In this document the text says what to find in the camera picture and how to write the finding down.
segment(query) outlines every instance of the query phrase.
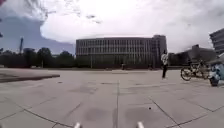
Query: stone pavement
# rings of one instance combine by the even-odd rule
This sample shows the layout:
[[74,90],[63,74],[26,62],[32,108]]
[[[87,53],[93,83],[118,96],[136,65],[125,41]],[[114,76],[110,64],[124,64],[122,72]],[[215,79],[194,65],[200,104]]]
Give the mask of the stone pavement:
[[224,88],[179,71],[46,71],[61,77],[0,83],[6,128],[223,128]]
[[0,68],[0,83],[24,80],[41,80],[55,77],[60,77],[60,75],[44,72],[35,73],[31,70]]

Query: distant building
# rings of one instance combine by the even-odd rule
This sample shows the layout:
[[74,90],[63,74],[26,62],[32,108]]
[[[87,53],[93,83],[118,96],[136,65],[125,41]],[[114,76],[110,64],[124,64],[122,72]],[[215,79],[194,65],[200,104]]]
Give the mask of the distant building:
[[210,34],[215,52],[221,54],[224,52],[224,28]]
[[105,37],[76,40],[76,58],[92,68],[161,67],[160,57],[167,51],[166,37]]
[[216,52],[213,49],[200,48],[198,44],[184,52],[169,55],[170,64],[175,66],[187,65],[189,60],[192,62],[198,62],[199,60],[208,62],[215,58]]

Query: curb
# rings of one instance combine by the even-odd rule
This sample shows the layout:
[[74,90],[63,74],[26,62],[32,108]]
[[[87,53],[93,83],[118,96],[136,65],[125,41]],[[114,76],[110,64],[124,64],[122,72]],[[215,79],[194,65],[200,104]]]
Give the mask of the curb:
[[42,79],[56,78],[56,77],[60,77],[60,75],[46,75],[46,76],[33,76],[33,77],[13,77],[13,78],[0,79],[0,83],[25,81],[25,80],[42,80]]

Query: tall building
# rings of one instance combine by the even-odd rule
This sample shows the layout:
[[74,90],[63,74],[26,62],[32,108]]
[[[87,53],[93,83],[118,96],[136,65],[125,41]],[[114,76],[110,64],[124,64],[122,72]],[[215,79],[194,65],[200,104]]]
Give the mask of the tall building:
[[167,51],[166,37],[105,37],[76,40],[76,58],[92,68],[161,67],[160,57]]
[[224,28],[210,34],[215,52],[221,54],[224,52]]

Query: standing person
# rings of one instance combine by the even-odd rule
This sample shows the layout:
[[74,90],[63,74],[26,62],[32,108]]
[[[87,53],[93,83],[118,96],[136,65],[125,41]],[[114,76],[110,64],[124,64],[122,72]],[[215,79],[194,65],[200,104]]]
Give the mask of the standing person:
[[161,56],[161,60],[163,62],[163,75],[162,78],[164,79],[166,77],[166,71],[167,71],[167,66],[168,66],[168,54],[166,50],[163,51],[163,54]]

